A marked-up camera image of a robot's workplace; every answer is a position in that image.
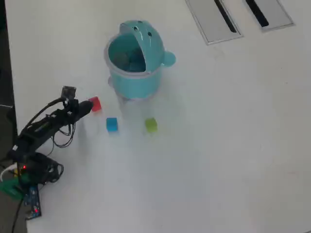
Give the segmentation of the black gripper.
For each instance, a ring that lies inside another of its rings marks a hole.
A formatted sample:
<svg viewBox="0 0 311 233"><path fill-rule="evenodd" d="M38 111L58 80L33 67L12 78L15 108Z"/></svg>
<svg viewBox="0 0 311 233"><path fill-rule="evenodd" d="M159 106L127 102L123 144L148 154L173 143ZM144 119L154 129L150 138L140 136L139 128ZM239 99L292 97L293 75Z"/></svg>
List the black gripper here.
<svg viewBox="0 0 311 233"><path fill-rule="evenodd" d="M64 109L66 110L66 119L68 123L75 123L78 119L81 119L88 115L93 108L93 102L85 100L79 103L77 99L67 99L64 102Z"/></svg>

